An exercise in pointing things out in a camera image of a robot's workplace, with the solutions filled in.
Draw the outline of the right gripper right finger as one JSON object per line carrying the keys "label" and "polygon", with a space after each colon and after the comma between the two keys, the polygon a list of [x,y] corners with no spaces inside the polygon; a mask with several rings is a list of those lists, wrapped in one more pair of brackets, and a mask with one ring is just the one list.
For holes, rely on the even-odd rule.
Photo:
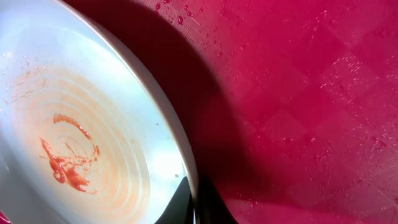
{"label": "right gripper right finger", "polygon": [[197,214],[201,224],[238,224],[208,177],[200,177]]}

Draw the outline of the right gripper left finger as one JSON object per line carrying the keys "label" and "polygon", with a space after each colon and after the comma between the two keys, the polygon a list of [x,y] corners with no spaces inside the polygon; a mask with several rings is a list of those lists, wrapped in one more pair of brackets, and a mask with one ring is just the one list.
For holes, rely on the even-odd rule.
{"label": "right gripper left finger", "polygon": [[155,224],[194,224],[195,212],[188,179],[184,177]]}

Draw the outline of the white plate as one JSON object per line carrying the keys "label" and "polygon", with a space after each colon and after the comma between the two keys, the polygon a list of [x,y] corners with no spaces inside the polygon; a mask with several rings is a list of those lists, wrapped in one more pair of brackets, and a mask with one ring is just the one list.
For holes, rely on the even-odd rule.
{"label": "white plate", "polygon": [[155,223],[184,177],[195,212],[187,135],[124,44],[63,1],[1,2],[1,211],[11,223]]}

